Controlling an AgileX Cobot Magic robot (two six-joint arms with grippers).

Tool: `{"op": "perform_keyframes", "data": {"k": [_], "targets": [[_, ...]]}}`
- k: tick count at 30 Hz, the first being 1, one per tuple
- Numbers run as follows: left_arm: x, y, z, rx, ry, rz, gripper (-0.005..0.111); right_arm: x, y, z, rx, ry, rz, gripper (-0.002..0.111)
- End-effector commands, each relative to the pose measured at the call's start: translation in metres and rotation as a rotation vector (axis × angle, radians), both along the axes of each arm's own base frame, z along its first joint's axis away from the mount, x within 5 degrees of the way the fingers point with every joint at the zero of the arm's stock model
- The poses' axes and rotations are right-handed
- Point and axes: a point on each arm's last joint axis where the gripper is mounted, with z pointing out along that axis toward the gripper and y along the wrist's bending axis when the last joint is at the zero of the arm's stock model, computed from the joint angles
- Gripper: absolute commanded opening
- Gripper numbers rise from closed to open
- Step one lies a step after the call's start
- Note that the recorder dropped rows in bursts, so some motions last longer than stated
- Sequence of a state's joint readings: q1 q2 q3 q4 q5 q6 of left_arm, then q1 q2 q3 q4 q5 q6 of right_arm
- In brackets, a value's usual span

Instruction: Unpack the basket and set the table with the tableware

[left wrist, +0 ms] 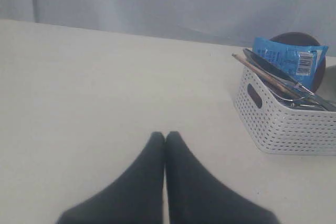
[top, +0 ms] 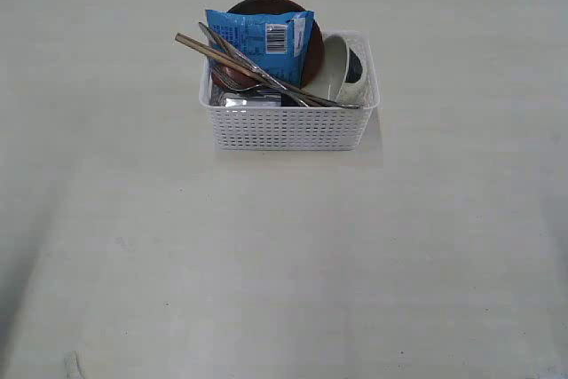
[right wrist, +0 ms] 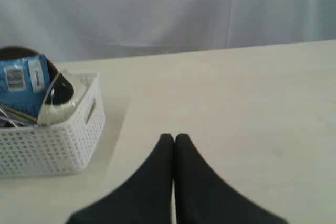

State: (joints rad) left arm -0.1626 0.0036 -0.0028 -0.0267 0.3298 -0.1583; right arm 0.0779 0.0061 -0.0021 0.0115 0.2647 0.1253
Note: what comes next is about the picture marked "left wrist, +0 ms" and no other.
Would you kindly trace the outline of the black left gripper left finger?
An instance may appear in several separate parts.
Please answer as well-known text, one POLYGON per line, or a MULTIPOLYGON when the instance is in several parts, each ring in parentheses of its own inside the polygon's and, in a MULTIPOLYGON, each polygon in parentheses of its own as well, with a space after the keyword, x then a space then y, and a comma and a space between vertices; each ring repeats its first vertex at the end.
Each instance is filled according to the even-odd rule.
POLYGON ((165 138, 153 132, 112 184, 66 210, 58 223, 163 223, 165 138))

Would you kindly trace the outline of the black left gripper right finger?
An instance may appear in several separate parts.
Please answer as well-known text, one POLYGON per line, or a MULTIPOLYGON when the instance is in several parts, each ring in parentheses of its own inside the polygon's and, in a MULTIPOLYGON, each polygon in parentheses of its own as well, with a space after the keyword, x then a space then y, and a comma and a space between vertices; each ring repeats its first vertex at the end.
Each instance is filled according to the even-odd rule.
POLYGON ((272 211, 215 178, 177 131, 166 137, 165 170, 171 223, 279 223, 272 211))

